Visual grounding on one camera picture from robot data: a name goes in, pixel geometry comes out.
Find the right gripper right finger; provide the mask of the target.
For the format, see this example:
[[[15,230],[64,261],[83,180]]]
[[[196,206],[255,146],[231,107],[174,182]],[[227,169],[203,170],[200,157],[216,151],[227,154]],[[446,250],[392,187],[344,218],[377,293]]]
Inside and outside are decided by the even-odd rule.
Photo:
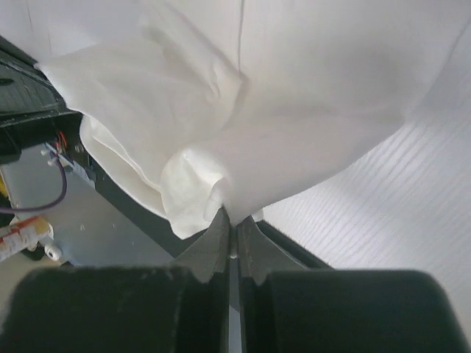
[[[305,266],[260,231],[250,216],[236,227],[243,352],[276,352],[277,333],[270,275]]]

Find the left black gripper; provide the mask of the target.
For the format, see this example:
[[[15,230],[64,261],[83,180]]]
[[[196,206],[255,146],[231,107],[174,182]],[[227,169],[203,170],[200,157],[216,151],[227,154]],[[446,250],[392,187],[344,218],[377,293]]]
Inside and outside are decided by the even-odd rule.
[[[25,149],[47,143],[61,154],[83,151],[82,114],[67,108],[36,61],[1,38],[1,163],[19,160]]]

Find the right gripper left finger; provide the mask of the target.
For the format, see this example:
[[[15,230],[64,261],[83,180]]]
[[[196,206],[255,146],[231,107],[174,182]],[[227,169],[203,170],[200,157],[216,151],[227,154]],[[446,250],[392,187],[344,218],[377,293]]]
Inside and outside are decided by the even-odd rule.
[[[174,264],[185,272],[176,352],[227,352],[229,346],[230,221],[217,211],[210,226]]]

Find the white t shirt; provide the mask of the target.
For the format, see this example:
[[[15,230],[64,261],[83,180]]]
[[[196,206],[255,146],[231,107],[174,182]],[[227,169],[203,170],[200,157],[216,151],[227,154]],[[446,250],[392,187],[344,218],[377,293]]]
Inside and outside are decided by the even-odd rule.
[[[470,200],[468,1],[3,1],[1,34],[179,238],[220,207],[381,233]]]

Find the white round floor object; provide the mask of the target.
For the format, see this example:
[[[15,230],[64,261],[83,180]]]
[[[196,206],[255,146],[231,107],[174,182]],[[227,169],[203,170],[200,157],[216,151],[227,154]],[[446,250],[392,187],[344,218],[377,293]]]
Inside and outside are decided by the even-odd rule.
[[[44,252],[45,255],[54,262],[59,262],[63,255],[62,250],[52,243],[46,244],[44,246]]]

